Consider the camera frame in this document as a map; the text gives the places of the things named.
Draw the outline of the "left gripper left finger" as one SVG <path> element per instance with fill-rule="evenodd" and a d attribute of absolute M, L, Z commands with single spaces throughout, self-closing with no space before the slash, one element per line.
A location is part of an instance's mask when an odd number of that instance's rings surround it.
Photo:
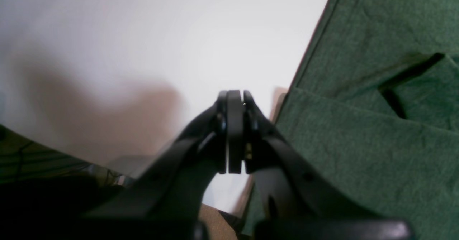
<path fill-rule="evenodd" d="M 221 91 L 132 186 L 85 215 L 82 228 L 103 240 L 208 240 L 198 214 L 226 168 L 227 96 Z"/>

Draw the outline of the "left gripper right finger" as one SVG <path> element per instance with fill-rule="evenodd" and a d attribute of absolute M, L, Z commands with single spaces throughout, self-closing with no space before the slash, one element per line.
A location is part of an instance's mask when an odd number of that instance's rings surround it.
<path fill-rule="evenodd" d="M 362 207 L 325 180 L 287 142 L 258 108 L 248 90 L 228 105 L 227 128 L 241 136 L 236 161 L 254 176 L 266 218 L 253 240 L 414 240 L 411 225 Z"/>

